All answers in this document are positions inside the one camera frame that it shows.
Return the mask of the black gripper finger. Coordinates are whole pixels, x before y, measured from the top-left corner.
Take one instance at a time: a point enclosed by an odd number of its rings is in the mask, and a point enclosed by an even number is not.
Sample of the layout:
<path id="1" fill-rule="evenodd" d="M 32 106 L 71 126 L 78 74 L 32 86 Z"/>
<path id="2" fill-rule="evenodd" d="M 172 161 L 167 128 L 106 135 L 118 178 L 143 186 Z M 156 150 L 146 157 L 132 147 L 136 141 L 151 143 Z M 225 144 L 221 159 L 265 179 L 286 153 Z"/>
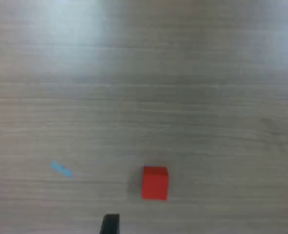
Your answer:
<path id="1" fill-rule="evenodd" d="M 99 234 L 119 234 L 120 233 L 120 215 L 106 214 L 103 217 Z"/>

